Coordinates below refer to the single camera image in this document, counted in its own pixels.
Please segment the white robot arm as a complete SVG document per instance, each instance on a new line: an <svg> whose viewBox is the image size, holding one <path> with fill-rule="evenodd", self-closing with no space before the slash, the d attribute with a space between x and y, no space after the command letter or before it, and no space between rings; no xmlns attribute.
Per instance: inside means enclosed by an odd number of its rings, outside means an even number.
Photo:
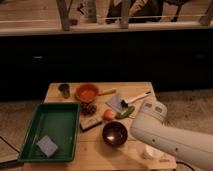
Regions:
<svg viewBox="0 0 213 171"><path fill-rule="evenodd" d="M131 123L132 136L204 171L213 171L213 135L165 126L166 116L164 104L144 100Z"/></svg>

